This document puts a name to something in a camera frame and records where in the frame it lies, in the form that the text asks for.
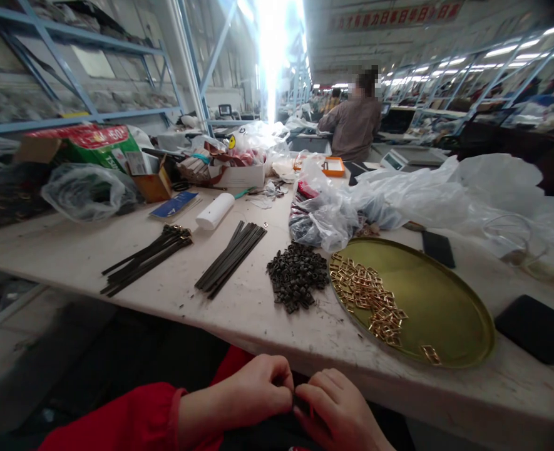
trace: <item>red banner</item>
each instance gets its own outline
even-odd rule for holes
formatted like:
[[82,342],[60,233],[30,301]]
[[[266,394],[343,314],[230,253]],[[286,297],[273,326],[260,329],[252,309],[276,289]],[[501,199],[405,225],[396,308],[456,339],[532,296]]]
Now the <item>red banner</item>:
[[407,6],[405,8],[380,9],[336,14],[331,17],[331,31],[370,31],[385,27],[404,27],[426,23],[450,22],[458,17],[463,2]]

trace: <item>round metal tray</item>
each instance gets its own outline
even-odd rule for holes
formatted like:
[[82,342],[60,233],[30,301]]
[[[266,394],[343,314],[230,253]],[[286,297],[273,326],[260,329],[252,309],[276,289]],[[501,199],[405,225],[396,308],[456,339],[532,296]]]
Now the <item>round metal tray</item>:
[[[402,325],[401,347],[391,349],[429,363],[421,346],[431,345],[445,368],[477,365],[494,350],[496,333],[490,313],[477,294],[439,262],[380,238],[355,238],[339,254],[375,269],[384,288],[394,293],[398,308],[408,315]],[[337,262],[331,257],[330,263]],[[374,340],[387,346],[368,331],[370,310],[356,308],[350,313],[337,298]]]

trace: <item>roll of paper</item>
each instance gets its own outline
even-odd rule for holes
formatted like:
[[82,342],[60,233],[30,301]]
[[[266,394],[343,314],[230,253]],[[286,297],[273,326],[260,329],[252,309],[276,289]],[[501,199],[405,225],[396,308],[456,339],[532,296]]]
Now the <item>roll of paper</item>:
[[222,218],[233,206],[235,197],[229,193],[219,195],[203,212],[201,212],[195,222],[204,230],[214,230]]

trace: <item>black phone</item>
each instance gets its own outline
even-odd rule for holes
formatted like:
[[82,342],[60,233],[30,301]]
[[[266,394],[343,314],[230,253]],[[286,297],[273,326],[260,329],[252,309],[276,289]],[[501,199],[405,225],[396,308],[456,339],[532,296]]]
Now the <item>black phone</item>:
[[445,236],[428,231],[422,231],[421,233],[423,234],[423,251],[425,254],[437,260],[442,265],[455,268],[456,263],[452,255],[450,240]]
[[496,318],[496,329],[546,365],[554,365],[554,309],[526,294]]

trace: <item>black wallet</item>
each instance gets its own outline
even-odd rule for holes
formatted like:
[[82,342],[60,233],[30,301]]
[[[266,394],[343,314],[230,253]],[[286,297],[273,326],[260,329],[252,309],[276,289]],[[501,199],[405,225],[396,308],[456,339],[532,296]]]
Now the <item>black wallet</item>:
[[526,294],[496,318],[496,329],[537,360],[554,365],[554,310]]

